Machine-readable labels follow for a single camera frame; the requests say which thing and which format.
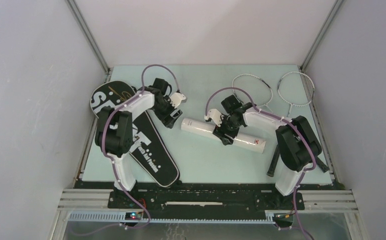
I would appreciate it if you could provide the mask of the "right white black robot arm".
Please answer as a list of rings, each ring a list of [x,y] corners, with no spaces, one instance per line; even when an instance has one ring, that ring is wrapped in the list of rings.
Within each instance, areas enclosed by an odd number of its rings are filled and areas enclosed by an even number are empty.
[[[213,121],[213,135],[224,145],[233,143],[241,126],[271,130],[275,133],[283,165],[281,176],[276,180],[278,191],[271,196],[274,207],[286,208],[292,201],[291,193],[299,184],[304,172],[314,169],[316,160],[322,153],[321,144],[304,116],[295,118],[279,117],[272,113],[259,110],[251,102],[241,104],[234,95],[221,102],[226,114],[217,109],[206,109],[205,121]]]

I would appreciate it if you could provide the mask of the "white shuttlecock tube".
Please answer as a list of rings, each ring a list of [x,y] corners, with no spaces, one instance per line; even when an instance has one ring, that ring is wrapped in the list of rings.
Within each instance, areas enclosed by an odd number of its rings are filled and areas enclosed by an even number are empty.
[[[214,128],[215,125],[213,124],[197,121],[191,118],[184,118],[181,123],[182,131],[222,142],[221,139],[213,134]],[[239,132],[237,136],[233,138],[233,140],[228,140],[228,143],[224,145],[233,145],[262,154],[265,149],[265,144],[266,141],[262,138]]]

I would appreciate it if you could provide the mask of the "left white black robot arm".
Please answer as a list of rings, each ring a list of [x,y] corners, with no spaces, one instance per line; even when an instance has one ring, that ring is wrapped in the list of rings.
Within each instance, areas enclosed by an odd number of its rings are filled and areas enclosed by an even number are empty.
[[[172,100],[185,97],[178,92],[167,94],[171,88],[166,80],[156,78],[141,97],[134,98],[140,91],[116,80],[101,85],[92,94],[90,106],[98,118],[94,141],[112,158],[115,187],[124,190],[119,201],[126,208],[139,202],[138,193],[133,191],[137,179],[128,156],[163,188],[179,181],[180,170],[148,113],[153,111],[165,127],[174,127],[182,111]]]

